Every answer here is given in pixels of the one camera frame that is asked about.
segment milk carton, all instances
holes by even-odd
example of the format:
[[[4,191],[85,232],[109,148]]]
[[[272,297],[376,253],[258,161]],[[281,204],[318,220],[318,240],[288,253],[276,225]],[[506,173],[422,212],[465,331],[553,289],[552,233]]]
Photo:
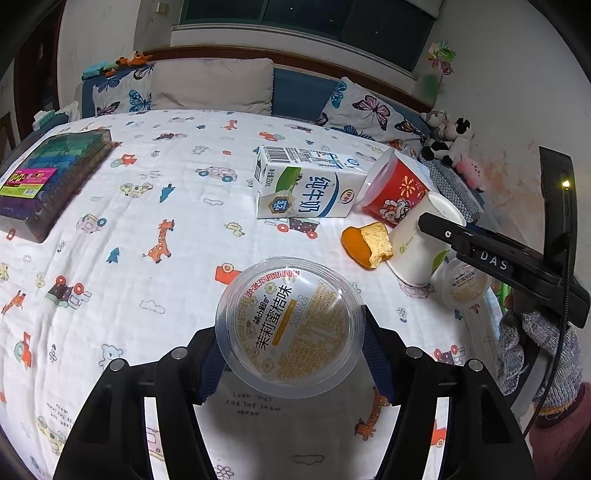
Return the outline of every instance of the milk carton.
[[[345,154],[260,146],[257,218],[345,217],[367,173]]]

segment headboard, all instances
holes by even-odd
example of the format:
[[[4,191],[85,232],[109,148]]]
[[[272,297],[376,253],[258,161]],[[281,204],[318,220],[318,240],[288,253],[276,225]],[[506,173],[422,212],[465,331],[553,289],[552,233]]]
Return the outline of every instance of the headboard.
[[[304,70],[310,73],[318,73],[334,79],[347,77],[364,88],[381,96],[400,103],[416,112],[429,112],[431,108],[416,99],[409,93],[397,89],[381,80],[375,79],[357,70],[349,69],[324,60],[313,59],[296,53],[289,53],[266,48],[237,47],[227,45],[191,45],[182,47],[157,48],[144,52],[152,55],[152,60],[170,59],[202,59],[202,58],[227,58],[227,59],[260,59],[268,58],[277,66],[290,67]]]

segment bed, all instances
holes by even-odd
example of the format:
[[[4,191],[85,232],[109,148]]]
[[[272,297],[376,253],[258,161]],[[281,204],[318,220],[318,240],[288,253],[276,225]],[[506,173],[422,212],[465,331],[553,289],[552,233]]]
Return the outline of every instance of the bed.
[[[407,345],[457,364],[478,356],[494,370],[501,312],[492,292],[460,311],[439,299],[437,275],[433,285],[412,288],[386,265],[365,271],[339,241],[345,227],[373,220],[362,212],[321,219],[311,233],[289,220],[255,219],[252,175],[261,144],[350,153],[366,168],[386,146],[304,122],[226,111],[89,118],[46,136],[101,126],[122,145],[47,240],[0,237],[0,305],[10,305],[0,323],[0,424],[37,478],[51,478],[109,361],[151,362],[186,345],[213,324],[236,272],[266,257],[320,262],[345,276],[378,323]],[[162,244],[167,254],[151,255]],[[50,293],[56,284],[73,287],[57,305]],[[155,405],[146,406],[154,478],[163,479]],[[262,395],[226,371],[197,418],[218,478],[363,480],[375,475],[397,410],[382,405],[360,359],[336,388],[297,401]],[[446,421],[442,399],[426,478],[437,478]]]

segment wall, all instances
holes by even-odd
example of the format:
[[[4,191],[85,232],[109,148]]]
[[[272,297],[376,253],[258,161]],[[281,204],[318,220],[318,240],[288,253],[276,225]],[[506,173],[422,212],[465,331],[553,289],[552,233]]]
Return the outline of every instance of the wall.
[[[410,92],[414,77],[396,65],[349,45],[283,28],[243,24],[181,25],[173,28],[172,46],[213,44],[268,48],[305,55],[366,73]]]
[[[60,105],[74,101],[85,68],[129,57],[141,0],[67,0],[57,51]]]
[[[14,141],[18,144],[21,141],[21,137],[18,133],[17,114],[14,110],[14,61],[10,64],[0,81],[0,117],[3,117],[8,112],[10,112]]]
[[[135,27],[134,50],[144,51],[170,45],[171,27],[178,25],[183,9],[183,0],[165,0],[166,14],[158,14],[158,0],[141,0],[138,21]]]
[[[543,247],[538,146],[568,154],[578,185],[576,272],[591,290],[591,85],[552,25],[527,0],[447,1],[432,41],[456,51],[436,108],[465,115],[471,154],[485,168],[489,205]],[[591,326],[580,336],[591,377]]]

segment pink plush toy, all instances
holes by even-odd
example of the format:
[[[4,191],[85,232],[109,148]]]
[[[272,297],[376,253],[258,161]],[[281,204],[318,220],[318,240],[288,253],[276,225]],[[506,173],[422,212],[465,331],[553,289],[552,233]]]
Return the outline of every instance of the pink plush toy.
[[[465,153],[462,154],[459,163],[456,165],[456,171],[466,179],[467,185],[472,190],[484,192],[485,181],[482,169],[478,163]]]

